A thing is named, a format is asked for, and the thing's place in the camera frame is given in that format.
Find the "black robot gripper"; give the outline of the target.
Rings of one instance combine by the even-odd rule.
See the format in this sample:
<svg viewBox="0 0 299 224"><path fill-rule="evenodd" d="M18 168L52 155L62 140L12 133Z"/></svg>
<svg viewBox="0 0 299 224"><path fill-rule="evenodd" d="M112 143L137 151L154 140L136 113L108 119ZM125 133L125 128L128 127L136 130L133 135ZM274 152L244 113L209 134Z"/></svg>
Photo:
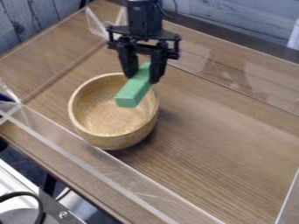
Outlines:
<svg viewBox="0 0 299 224"><path fill-rule="evenodd" d="M164 76L166 60L180 57L181 36L162 28L165 13L158 0L124 0L122 6L125 24L106 27L106 45L117 51L126 78L132 78L138 69L136 53L150 55L149 81L156 84Z"/></svg>

